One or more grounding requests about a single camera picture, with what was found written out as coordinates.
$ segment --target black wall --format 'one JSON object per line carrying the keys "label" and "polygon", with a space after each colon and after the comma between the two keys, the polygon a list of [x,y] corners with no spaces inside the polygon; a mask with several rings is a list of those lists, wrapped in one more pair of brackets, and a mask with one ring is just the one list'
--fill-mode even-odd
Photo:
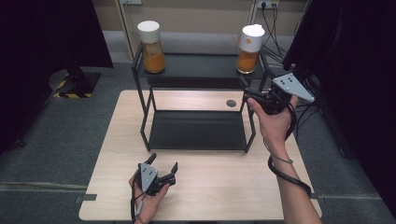
{"label": "black wall", "polygon": [[318,78],[337,131],[396,217],[396,2],[312,4],[285,65]]}
{"label": "black wall", "polygon": [[91,0],[0,1],[0,152],[22,138],[70,64],[112,67]]}

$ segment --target jar with orange liquid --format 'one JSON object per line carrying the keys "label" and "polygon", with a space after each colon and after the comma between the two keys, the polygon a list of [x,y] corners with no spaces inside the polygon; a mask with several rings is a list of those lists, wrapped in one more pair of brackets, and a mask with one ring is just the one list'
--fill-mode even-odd
{"label": "jar with orange liquid", "polygon": [[137,25],[143,47],[143,65],[150,73],[160,73],[165,68],[165,58],[160,39],[160,24],[142,21]]}
{"label": "jar with orange liquid", "polygon": [[240,73],[247,75],[254,71],[264,34],[265,31],[259,24],[248,25],[242,29],[239,55],[236,61],[236,69]]}

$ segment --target wooden table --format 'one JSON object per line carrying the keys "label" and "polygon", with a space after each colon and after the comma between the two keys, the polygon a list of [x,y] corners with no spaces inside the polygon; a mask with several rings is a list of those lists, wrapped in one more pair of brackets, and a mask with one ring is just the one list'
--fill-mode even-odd
{"label": "wooden table", "polygon": [[[241,91],[155,91],[158,107],[173,109],[238,109],[226,101],[241,103]],[[129,178],[139,162],[153,153],[151,165],[159,176],[170,173],[178,162],[177,183],[163,199],[154,220],[277,220],[283,219],[276,176],[268,169],[257,117],[257,130],[250,151],[152,149],[147,152],[140,135],[143,110],[137,91],[123,91],[110,121],[106,138],[79,211],[83,220],[131,220]],[[245,130],[250,129],[244,119]],[[149,135],[149,124],[146,133]],[[287,149],[299,177],[311,186],[293,136]],[[317,200],[312,200],[321,215]]]}

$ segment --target hand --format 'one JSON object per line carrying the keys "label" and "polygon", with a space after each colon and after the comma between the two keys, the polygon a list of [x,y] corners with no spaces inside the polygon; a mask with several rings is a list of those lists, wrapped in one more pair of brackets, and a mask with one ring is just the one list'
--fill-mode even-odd
{"label": "hand", "polygon": [[[271,150],[285,147],[285,137],[291,123],[290,112],[284,108],[282,112],[277,115],[267,115],[257,101],[252,98],[247,99],[254,113],[259,117],[260,131],[262,137]],[[295,108],[298,104],[298,98],[292,96],[290,100],[291,105]]]}
{"label": "hand", "polygon": [[[129,180],[129,185],[132,188],[132,183],[133,183],[134,177]],[[143,207],[140,211],[140,219],[144,221],[145,223],[149,223],[155,216],[155,214],[158,211],[158,207],[160,206],[160,202],[163,199],[163,197],[166,195],[168,192],[170,185],[167,184],[163,186],[163,188],[158,192],[155,196],[149,196],[143,194],[140,196],[138,199],[136,199],[135,206],[137,207],[140,202],[143,199]],[[134,196],[137,197],[143,193],[142,189],[139,188],[137,183],[134,183]]]}

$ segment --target electrical outlet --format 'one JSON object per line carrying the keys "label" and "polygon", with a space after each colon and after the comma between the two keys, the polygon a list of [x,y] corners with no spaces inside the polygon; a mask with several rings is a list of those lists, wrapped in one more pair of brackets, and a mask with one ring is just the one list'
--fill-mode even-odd
{"label": "electrical outlet", "polygon": [[265,2],[265,9],[275,9],[279,7],[279,0],[260,0],[257,3],[257,8],[262,8],[262,2]]}

